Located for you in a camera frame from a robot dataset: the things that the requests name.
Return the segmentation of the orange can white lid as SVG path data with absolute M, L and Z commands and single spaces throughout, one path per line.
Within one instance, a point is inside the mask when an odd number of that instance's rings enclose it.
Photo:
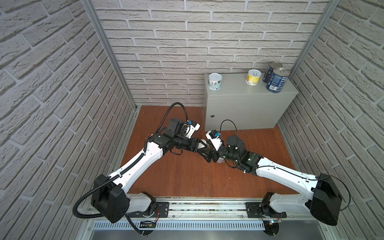
M 218 160 L 217 160 L 217 163 L 219 163 L 219 164 L 224 163 L 224 162 L 225 162 L 224 158 L 218 158 Z

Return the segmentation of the grey label can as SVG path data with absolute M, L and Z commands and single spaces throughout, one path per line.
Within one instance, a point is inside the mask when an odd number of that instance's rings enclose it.
M 221 88 L 221 83 L 222 83 L 222 80 L 223 80 L 223 77 L 222 75 L 218 74 L 218 73 L 212 73 L 212 74 L 209 74 L 209 77 L 208 77 L 208 87 L 210 90 L 219 90 Z

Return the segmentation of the yellow label can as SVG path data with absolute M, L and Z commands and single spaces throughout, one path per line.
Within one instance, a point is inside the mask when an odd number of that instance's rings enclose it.
M 259 83 L 261 76 L 262 72 L 260 72 L 259 70 L 249 70 L 246 78 L 246 83 L 250 86 L 256 86 Z

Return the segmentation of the red label soup can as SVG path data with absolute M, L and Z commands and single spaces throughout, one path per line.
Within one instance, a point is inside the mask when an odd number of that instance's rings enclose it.
M 273 73 L 273 70 L 275 68 L 281 68 L 283 65 L 279 62 L 270 62 L 268 67 L 267 67 L 267 70 L 264 74 L 264 77 L 263 77 L 263 82 L 264 83 L 268 83 L 270 78 L 271 78 L 271 75 Z

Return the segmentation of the blue Progresso soup can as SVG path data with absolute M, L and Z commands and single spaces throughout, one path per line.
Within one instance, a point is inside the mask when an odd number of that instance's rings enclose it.
M 285 68 L 274 68 L 267 83 L 266 89 L 272 93 L 280 93 L 288 80 L 290 70 Z

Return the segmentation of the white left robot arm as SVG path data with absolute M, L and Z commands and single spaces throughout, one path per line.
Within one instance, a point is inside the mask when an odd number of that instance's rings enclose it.
M 123 167 L 107 177 L 97 177 L 95 187 L 99 189 L 92 194 L 92 206 L 111 223 L 135 212 L 151 217 L 155 212 L 156 199 L 146 192 L 129 194 L 128 191 L 155 161 L 174 148 L 197 153 L 208 149 L 209 145 L 198 138 L 152 135 L 146 146 Z

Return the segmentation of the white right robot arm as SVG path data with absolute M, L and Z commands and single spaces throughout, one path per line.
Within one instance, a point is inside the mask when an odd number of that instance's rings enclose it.
M 249 151 L 239 154 L 220 147 L 219 150 L 199 150 L 198 153 L 207 162 L 229 160 L 245 174 L 266 178 L 296 191 L 295 195 L 266 193 L 259 205 L 263 217 L 278 218 L 287 212 L 301 213 L 326 225 L 337 225 L 342 197 L 331 176 L 301 173 Z

